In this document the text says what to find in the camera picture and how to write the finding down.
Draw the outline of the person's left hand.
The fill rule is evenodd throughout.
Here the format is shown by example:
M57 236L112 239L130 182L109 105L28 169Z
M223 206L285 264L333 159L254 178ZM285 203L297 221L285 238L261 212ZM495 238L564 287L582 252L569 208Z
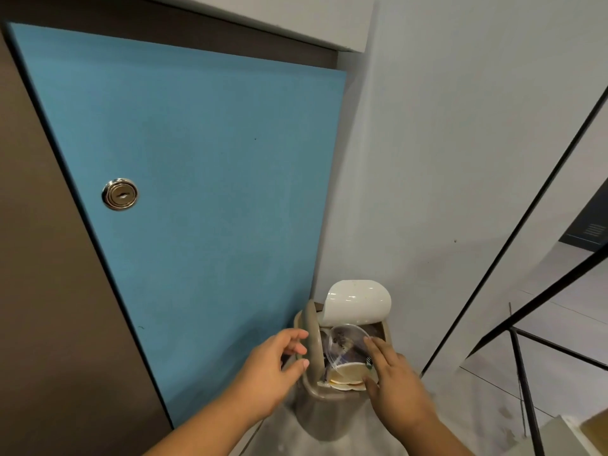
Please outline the person's left hand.
M268 417L296 384L282 381L281 358L285 354L306 354L302 341L308 336L304 329L283 329L251 351L227 389L227 396L247 422L255 423Z

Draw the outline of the person's right hand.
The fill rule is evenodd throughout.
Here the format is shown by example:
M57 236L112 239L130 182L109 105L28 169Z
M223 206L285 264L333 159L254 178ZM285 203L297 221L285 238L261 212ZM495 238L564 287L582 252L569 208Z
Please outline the person's right hand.
M367 337L365 344L380 388L379 403L372 407L393 437L423 414L437 415L419 375L402 354L378 337Z

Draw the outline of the clear plastic cup lid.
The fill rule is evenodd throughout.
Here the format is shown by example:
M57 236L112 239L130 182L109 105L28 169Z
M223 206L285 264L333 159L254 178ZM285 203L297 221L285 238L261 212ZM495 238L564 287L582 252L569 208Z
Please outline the clear plastic cup lid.
M365 344L369 334L361 327L345 324L323 328L326 335L324 355L334 369L346 364L363 364L368 369L373 366Z

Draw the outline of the person's right forearm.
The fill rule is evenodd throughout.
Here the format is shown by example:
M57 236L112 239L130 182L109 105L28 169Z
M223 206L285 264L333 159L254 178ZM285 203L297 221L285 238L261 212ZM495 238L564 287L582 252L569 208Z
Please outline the person's right forearm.
M423 414L396 438L408 456L475 456L435 414Z

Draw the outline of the person's left forearm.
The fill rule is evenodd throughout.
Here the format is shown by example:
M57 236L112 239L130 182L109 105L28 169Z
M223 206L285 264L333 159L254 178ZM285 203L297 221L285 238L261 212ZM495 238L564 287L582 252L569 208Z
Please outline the person's left forearm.
M143 456L229 456L276 402L245 390L228 390Z

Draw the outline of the beige plastic trash bin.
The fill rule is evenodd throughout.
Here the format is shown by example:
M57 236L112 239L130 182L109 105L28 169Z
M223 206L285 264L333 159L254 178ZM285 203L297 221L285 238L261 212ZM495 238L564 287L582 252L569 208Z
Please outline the beige plastic trash bin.
M309 367L296 383L293 408L297 421L309 435L320 441L333 441L347 433L368 395L366 389L338 391L329 387L326 376L332 367L324 355L326 335L317 321L321 308L321 304L309 300L294 318L294 327L309 333L303 341L307 353L296 354L295 358L308 359ZM385 321L357 326L363 328L369 337L378 337L391 344L389 326ZM371 368L371 377L377 381L375 368Z

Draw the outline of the white swing bin flap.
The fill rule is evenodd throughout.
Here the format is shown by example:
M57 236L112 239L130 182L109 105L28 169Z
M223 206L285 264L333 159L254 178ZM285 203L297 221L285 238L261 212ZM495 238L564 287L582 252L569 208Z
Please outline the white swing bin flap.
M372 280L342 280L328 291L317 321L322 328L382 322L392 306L389 291Z

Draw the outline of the black metal railing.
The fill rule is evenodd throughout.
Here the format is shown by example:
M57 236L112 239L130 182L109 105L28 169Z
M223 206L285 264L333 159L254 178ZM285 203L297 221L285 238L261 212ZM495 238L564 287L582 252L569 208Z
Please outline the black metal railing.
M602 246L602 248L600 248L594 254L588 256L580 264L578 264L572 270L568 271L564 276L560 277L556 282L552 283L547 289L542 291L539 295L537 295L524 306L522 306L520 309L518 309L513 315L510 315L503 322L499 323L497 327L491 329L488 334L484 335L481 338L481 340L475 345L475 347L469 354L469 356L472 356L473 354L481 350L483 347L485 347L487 344L492 342L494 339L498 338L499 335L503 334L506 331L509 332L517 368L517 378L522 392L522 399L523 405L525 407L526 417L528 419L528 428L530 432L529 437L531 438L534 456L546 456L546 452L541 437L541 430L539 428L536 418L535 406L533 403L533 398L531 396L527 373L525 370L525 363L523 361L523 356L521 352L521 345L519 343L519 337L522 336L532 341L535 341L538 344L547 346L557 352L563 353L571 358L577 359L606 372L608 372L608 365L598 360L594 360L588 356L585 356L579 352L575 352L571 349L563 347L552 341L549 341L547 339L524 331L520 328L517 328L516 324L526 318L526 316L528 316L532 312L539 309L554 296L558 295L558 293L562 292L571 284L579 280L582 276L586 275L589 271L596 268L606 259L608 259L608 243Z

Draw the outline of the blue cabinet door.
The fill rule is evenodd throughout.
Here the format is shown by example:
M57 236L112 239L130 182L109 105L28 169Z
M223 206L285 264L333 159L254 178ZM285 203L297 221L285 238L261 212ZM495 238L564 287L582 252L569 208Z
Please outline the blue cabinet door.
M346 73L11 23L174 426L308 301ZM111 180L139 191L107 208Z

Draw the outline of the tan cardboard box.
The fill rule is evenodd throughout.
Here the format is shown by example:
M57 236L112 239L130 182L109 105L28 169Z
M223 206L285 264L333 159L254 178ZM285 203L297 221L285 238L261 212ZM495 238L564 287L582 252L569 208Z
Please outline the tan cardboard box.
M602 456L608 456L608 408L582 422L580 429Z

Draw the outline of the silver round door lock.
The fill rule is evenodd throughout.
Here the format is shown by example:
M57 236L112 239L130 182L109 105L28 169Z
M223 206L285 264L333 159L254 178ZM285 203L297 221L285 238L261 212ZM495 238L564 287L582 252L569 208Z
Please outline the silver round door lock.
M134 206L139 198L136 184L126 178L109 181L101 194L103 204L114 211L122 211Z

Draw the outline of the dark grey vented locker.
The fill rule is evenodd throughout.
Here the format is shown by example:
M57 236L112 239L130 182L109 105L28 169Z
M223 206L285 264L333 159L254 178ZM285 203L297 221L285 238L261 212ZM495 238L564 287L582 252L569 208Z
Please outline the dark grey vented locker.
M596 252L608 243L608 178L559 239L560 243Z

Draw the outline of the brown cabinet frame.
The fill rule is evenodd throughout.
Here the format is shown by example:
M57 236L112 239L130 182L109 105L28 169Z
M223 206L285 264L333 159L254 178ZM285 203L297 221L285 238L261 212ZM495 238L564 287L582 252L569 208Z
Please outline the brown cabinet frame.
M0 456L140 456L170 420L7 21L321 68L338 51L149 0L0 0Z

